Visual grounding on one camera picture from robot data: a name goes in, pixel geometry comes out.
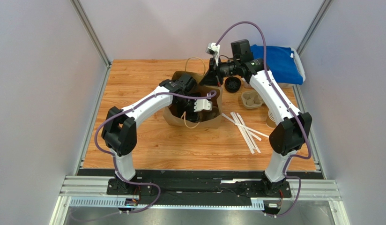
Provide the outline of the brown paper bag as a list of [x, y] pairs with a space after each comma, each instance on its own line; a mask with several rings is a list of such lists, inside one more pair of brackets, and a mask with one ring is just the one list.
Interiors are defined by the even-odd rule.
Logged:
[[199, 85], [206, 71], [207, 69], [204, 69], [204, 72], [201, 74], [187, 70], [176, 71], [171, 79], [166, 79], [159, 83], [161, 87], [167, 88], [172, 93], [195, 98], [204, 97], [215, 92], [215, 96], [210, 98], [213, 104], [212, 110], [198, 112], [200, 116], [199, 122], [187, 121], [185, 119], [185, 113], [183, 113], [180, 119], [171, 113], [169, 109], [171, 105], [165, 107], [163, 117], [169, 125], [187, 128], [219, 128], [221, 123], [223, 89], [218, 86]]

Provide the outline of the stack of black lids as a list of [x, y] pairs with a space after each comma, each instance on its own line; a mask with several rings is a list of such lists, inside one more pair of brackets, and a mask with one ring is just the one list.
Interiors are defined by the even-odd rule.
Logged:
[[229, 93], [236, 93], [240, 90], [241, 80], [237, 77], [228, 77], [224, 82], [224, 87]]

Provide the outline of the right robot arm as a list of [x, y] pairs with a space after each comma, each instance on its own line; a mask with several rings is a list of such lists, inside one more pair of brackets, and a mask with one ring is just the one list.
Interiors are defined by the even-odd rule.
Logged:
[[273, 114], [276, 128], [269, 136], [273, 149], [270, 162], [260, 182], [262, 191], [270, 195], [278, 191], [286, 180], [286, 170], [291, 158], [307, 142], [312, 117], [301, 113], [276, 83], [265, 58], [254, 58], [247, 39], [231, 43], [233, 58], [221, 62], [220, 45], [209, 43], [206, 52], [213, 57], [200, 85], [220, 86], [225, 77], [240, 76], [262, 97]]

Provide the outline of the white straw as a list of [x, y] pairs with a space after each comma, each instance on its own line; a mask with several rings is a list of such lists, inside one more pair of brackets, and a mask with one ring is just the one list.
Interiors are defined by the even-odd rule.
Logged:
[[250, 152], [254, 154], [255, 152], [261, 153], [257, 143], [255, 140], [261, 141], [261, 138], [256, 135], [255, 132], [250, 130], [243, 121], [242, 117], [239, 113], [231, 112], [230, 115], [232, 116], [235, 125], [238, 127], [241, 135], [243, 136], [243, 139], [245, 140]]
[[261, 136], [263, 136], [263, 137], [265, 137], [265, 138], [269, 138], [269, 135], [266, 135], [266, 134], [264, 134], [264, 133], [262, 133], [262, 132], [260, 132], [260, 131], [257, 131], [257, 130], [255, 130], [255, 129], [252, 129], [252, 128], [247, 127], [247, 126], [244, 126], [244, 125], [242, 125], [242, 124], [238, 124], [238, 123], [236, 123], [236, 122], [233, 121], [233, 120], [231, 120], [231, 122], [232, 122], [233, 124], [235, 124], [236, 126], [238, 126], [238, 127], [241, 127], [241, 128], [244, 128], [244, 129], [246, 129], [246, 130], [248, 130], [248, 131], [251, 131], [251, 132], [254, 132], [254, 133], [256, 133], [256, 134], [259, 134], [259, 135], [261, 135]]
[[[228, 115], [222, 113], [222, 116], [224, 118], [226, 118], [227, 120], [229, 120], [229, 121], [233, 120], [233, 121], [235, 121], [238, 124], [243, 124], [241, 122], [241, 120], [238, 118], [238, 116], [237, 116], [237, 114], [235, 112], [231, 112], [230, 115], [231, 115], [231, 117], [229, 117]], [[241, 128], [241, 127], [238, 127], [238, 129], [239, 129], [243, 139], [245, 140], [245, 142], [246, 142], [250, 152], [252, 154], [254, 154], [255, 153], [255, 151], [254, 151], [255, 147], [254, 147], [253, 141], [251, 140], [251, 137], [249, 136], [248, 132], [244, 128]]]

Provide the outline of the aluminium frame rail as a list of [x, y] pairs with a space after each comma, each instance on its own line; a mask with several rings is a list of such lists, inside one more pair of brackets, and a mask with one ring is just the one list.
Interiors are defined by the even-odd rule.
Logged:
[[273, 195], [260, 190], [261, 171], [138, 170], [120, 184], [112, 169], [81, 169], [66, 176], [50, 220], [100, 224], [172, 221], [348, 225], [334, 180], [320, 172], [291, 172]]

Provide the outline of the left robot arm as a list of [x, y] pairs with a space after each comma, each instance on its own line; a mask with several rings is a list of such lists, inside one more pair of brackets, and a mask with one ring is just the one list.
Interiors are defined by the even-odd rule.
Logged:
[[197, 86], [196, 80], [189, 74], [179, 79], [166, 79], [147, 96], [134, 104], [123, 108], [112, 107], [106, 120], [94, 135], [96, 147], [111, 155], [115, 166], [115, 178], [129, 190], [139, 186], [134, 179], [136, 170], [133, 165], [132, 151], [137, 145], [138, 127], [153, 114], [163, 108], [176, 106], [184, 113], [193, 113], [211, 109], [211, 106], [199, 108], [201, 103], [209, 103], [216, 96], [216, 91], [201, 95], [192, 93]]

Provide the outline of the cardboard cup carrier tray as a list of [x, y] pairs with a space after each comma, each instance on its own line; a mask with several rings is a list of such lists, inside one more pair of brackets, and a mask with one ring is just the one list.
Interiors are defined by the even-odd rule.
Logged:
[[255, 90], [243, 92], [241, 94], [241, 101], [246, 109], [256, 109], [264, 104], [264, 100]]

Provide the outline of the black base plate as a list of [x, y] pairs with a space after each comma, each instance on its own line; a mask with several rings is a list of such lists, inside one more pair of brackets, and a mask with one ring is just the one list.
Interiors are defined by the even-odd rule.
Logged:
[[284, 181], [282, 187], [265, 194], [260, 182], [263, 171], [194, 171], [194, 170], [137, 170], [135, 180], [140, 183], [126, 190], [115, 178], [113, 169], [81, 169], [78, 176], [105, 177], [104, 193], [123, 197], [123, 207], [192, 205], [192, 206], [248, 206], [255, 197], [287, 199], [292, 197], [293, 183]]

